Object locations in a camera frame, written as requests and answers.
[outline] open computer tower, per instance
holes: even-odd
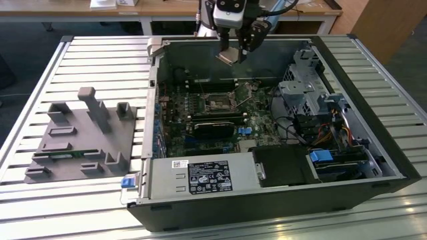
[[[148,45],[127,209],[149,231],[347,210],[420,179],[320,37],[268,37],[233,66],[213,38]]]

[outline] slotted aluminum platform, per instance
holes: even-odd
[[[379,65],[359,40],[322,37],[354,84],[414,163],[423,179],[351,210],[151,233],[125,210],[120,177],[24,184],[25,168],[47,129],[52,102],[77,101],[80,87],[95,87],[107,107],[137,107],[131,171],[140,169],[148,86],[144,36],[75,37],[61,42],[0,150],[0,239],[422,239],[427,232],[426,113]],[[336,92],[339,87],[327,75]]]

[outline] blue latch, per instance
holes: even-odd
[[[310,153],[310,158],[312,162],[323,162],[323,161],[332,161],[332,155],[330,150],[315,150]]]
[[[135,176],[133,177],[124,177],[121,179],[121,188],[123,189],[129,189],[129,188],[135,188]]]
[[[252,133],[252,128],[247,127],[244,133],[245,133],[245,135],[249,135]]]

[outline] wooden desk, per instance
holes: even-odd
[[[262,4],[271,8],[276,0]],[[152,35],[153,21],[195,21],[196,0],[139,0],[136,6],[91,11],[91,0],[0,0],[0,22],[140,22],[145,35]],[[332,10],[323,0],[296,6],[302,13],[287,12],[279,21],[322,22],[318,33],[328,34],[340,10]]]

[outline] floor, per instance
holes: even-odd
[[[17,83],[0,89],[0,146],[37,84],[59,41],[64,35],[129,35],[119,23],[55,23],[47,32],[40,23],[0,23],[0,55],[15,72]],[[416,27],[386,68],[427,110],[427,18]]]

